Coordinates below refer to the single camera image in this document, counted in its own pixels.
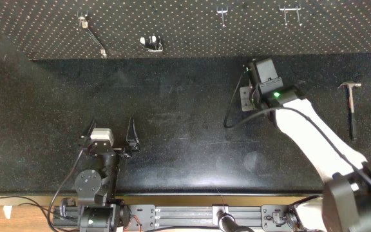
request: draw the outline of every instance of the hammer handle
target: hammer handle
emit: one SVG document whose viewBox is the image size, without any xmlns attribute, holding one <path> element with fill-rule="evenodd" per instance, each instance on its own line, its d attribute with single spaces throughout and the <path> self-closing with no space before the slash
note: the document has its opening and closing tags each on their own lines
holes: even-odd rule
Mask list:
<svg viewBox="0 0 371 232">
<path fill-rule="evenodd" d="M 350 112 L 350 138 L 356 140 L 356 119 L 354 118 L 354 112 Z"/>
</svg>

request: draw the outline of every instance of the wooden floor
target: wooden floor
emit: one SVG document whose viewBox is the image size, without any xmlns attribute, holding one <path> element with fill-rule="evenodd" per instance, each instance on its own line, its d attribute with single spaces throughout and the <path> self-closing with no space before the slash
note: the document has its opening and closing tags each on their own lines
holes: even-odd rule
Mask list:
<svg viewBox="0 0 371 232">
<path fill-rule="evenodd" d="M 51 197 L 30 197 L 42 206 L 49 204 Z M 154 204 L 157 206 L 211 206 L 225 204 L 230 206 L 261 206 L 263 204 L 290 204 L 302 197 L 123 197 L 127 204 Z M 27 202 L 21 198 L 0 199 L 0 232 L 11 231 L 51 231 L 41 210 L 35 206 L 16 206 Z M 7 219 L 3 207 L 13 206 L 10 219 Z"/>
</svg>

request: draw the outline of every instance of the hammer head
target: hammer head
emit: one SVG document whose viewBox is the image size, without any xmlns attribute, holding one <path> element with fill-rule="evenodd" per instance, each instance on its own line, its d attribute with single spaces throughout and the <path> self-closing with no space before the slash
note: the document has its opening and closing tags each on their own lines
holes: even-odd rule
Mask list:
<svg viewBox="0 0 371 232">
<path fill-rule="evenodd" d="M 354 81 L 346 81 L 346 82 L 343 82 L 342 84 L 340 84 L 340 87 L 342 86 L 347 86 L 347 88 L 353 88 L 353 87 L 360 87 L 361 86 L 361 83 L 355 83 Z"/>
</svg>

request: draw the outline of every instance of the black pegboard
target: black pegboard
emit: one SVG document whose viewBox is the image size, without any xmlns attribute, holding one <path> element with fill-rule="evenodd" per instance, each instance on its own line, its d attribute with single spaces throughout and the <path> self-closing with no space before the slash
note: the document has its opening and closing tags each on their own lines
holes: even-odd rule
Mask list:
<svg viewBox="0 0 371 232">
<path fill-rule="evenodd" d="M 287 12 L 285 25 L 281 7 Z M 217 7 L 227 7 L 226 27 Z M 100 58 L 77 12 L 110 58 L 218 57 L 371 52 L 371 1 L 49 0 L 0 1 L 0 32 L 29 59 Z M 140 37 L 161 36 L 164 53 L 145 51 Z"/>
</svg>

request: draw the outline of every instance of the black tabletop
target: black tabletop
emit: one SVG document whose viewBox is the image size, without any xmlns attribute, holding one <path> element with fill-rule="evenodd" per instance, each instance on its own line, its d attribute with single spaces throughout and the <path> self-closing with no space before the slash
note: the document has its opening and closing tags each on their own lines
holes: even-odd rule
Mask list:
<svg viewBox="0 0 371 232">
<path fill-rule="evenodd" d="M 135 119 L 142 151 L 120 162 L 117 194 L 321 191 L 313 166 L 266 117 L 232 130 L 222 126 L 248 57 L 34 63 L 18 57 L 0 59 L 0 194 L 52 194 L 93 117 L 121 144 L 129 118 Z M 273 61 L 283 82 L 297 84 L 334 132 L 371 161 L 371 54 Z M 354 90 L 356 142 L 348 138 L 346 91 L 337 89 L 349 80 L 363 83 Z M 249 114 L 238 97 L 231 122 Z M 84 157 L 78 171 L 91 163 Z M 73 183 L 65 193 L 73 193 Z"/>
</svg>

